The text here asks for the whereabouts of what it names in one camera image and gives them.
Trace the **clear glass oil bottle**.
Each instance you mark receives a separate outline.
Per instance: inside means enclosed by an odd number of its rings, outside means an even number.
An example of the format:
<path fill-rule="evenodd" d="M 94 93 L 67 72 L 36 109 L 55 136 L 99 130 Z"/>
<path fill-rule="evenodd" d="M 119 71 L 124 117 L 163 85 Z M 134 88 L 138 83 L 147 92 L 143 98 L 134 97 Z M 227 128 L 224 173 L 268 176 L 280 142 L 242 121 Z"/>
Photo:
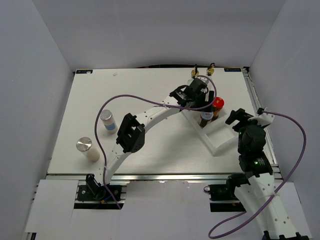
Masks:
<path fill-rule="evenodd" d="M 206 69 L 206 76 L 208 79 L 212 78 L 214 71 L 215 71 L 215 63 L 212 62 Z"/>

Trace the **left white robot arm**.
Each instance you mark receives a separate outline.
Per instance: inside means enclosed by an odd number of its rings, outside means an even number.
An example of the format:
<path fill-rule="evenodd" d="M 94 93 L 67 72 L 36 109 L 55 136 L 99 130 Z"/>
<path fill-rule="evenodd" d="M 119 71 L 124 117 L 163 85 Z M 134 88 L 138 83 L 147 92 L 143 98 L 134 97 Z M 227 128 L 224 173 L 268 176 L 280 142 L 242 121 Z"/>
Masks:
<path fill-rule="evenodd" d="M 112 100 L 124 97 L 150 103 L 153 107 L 137 115 L 128 113 L 123 117 L 115 144 L 108 154 L 105 153 L 100 143 L 97 133 L 98 123 L 95 122 L 94 135 L 104 158 L 102 174 L 104 186 L 111 182 L 113 175 L 124 160 L 144 146 L 146 133 L 152 127 L 182 110 L 201 112 L 210 108 L 217 97 L 217 88 L 210 77 L 199 75 L 193 78 L 189 85 L 177 87 L 162 102 L 154 102 L 131 94 L 120 94 L 107 100 L 100 108 L 99 113 Z"/>

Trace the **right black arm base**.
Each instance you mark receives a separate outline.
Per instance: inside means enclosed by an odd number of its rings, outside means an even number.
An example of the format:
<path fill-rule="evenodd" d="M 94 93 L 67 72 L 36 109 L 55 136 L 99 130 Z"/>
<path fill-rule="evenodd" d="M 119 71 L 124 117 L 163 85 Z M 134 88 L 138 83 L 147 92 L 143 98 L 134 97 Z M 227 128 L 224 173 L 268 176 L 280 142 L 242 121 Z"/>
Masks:
<path fill-rule="evenodd" d="M 225 184 L 205 186 L 203 191 L 210 196 L 210 211 L 212 213 L 244 212 L 244 206 L 235 196 L 235 189 L 248 183 L 244 173 L 236 173 L 229 175 Z"/>

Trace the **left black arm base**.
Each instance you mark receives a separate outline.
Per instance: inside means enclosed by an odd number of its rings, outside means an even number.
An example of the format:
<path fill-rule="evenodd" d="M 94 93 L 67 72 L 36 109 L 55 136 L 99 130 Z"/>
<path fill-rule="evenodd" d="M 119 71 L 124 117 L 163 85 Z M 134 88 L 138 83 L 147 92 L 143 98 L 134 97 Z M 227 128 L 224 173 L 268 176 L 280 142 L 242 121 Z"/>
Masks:
<path fill-rule="evenodd" d="M 87 174 L 78 183 L 74 209 L 76 210 L 120 210 L 125 203 L 127 185 L 99 183 L 94 174 Z"/>

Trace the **dark pepper shaker jar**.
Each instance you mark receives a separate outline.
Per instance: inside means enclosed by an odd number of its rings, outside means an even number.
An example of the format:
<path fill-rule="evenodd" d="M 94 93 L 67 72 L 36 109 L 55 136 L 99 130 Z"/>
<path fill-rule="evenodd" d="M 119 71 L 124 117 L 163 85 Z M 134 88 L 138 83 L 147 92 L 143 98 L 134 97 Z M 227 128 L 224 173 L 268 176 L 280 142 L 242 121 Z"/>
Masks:
<path fill-rule="evenodd" d="M 214 113 L 213 112 L 201 112 L 200 113 L 200 120 L 199 120 L 199 126 L 201 128 L 204 128 L 213 118 Z"/>

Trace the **blue label salt shaker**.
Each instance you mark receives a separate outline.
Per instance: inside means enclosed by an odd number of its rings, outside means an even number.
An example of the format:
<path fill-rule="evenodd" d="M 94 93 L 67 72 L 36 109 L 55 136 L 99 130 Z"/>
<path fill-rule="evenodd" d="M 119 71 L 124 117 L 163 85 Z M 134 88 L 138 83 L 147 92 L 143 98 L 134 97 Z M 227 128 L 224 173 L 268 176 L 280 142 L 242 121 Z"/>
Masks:
<path fill-rule="evenodd" d="M 100 120 L 102 121 L 104 127 L 110 134 L 114 134 L 118 130 L 118 126 L 114 119 L 112 112 L 108 109 L 102 110 L 99 116 Z"/>

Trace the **white powder shaker jar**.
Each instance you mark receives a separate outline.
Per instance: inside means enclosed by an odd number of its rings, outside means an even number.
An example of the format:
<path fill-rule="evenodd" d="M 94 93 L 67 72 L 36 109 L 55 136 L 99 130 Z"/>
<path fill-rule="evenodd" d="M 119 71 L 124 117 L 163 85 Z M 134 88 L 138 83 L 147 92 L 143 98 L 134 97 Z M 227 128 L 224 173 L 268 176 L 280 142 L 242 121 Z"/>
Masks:
<path fill-rule="evenodd" d="M 94 146 L 93 141 L 87 137 L 81 137 L 77 140 L 76 149 L 81 152 L 88 161 L 97 162 L 100 159 L 100 153 Z"/>

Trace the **glass bottle dark sauce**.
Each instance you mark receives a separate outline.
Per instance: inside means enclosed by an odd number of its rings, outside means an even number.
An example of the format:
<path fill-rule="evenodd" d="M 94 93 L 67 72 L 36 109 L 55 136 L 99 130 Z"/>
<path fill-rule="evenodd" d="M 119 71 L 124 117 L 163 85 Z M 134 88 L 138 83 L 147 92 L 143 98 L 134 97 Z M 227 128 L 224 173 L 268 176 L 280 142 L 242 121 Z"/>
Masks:
<path fill-rule="evenodd" d="M 191 70 L 190 79 L 187 81 L 187 85 L 189 86 L 192 83 L 192 81 L 198 77 L 198 75 L 199 75 L 198 65 L 195 64 L 193 66 L 193 69 Z"/>

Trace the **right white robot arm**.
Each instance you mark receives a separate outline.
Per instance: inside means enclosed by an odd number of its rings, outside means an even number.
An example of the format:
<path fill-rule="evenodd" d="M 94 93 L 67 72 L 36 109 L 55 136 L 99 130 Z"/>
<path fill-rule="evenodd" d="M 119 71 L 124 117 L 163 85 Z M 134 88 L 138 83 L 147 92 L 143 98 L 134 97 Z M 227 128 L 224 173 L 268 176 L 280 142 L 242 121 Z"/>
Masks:
<path fill-rule="evenodd" d="M 238 161 L 242 173 L 227 179 L 226 195 L 238 199 L 262 240 L 307 240 L 292 223 L 276 185 L 271 164 L 264 153 L 266 130 L 274 114 L 259 108 L 256 115 L 244 109 L 232 110 L 225 123 L 238 133 Z"/>

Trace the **red lid sauce jar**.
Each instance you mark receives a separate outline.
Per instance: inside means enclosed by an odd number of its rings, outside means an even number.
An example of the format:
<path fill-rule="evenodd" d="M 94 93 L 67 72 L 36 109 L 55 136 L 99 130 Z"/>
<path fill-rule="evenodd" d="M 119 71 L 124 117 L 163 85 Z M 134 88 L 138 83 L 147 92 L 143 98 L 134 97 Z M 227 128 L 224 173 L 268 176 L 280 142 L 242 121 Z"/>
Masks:
<path fill-rule="evenodd" d="M 219 117 L 219 113 L 223 109 L 224 105 L 225 105 L 225 101 L 221 97 L 217 96 L 212 104 L 212 107 L 213 107 L 212 120 L 213 121 Z"/>

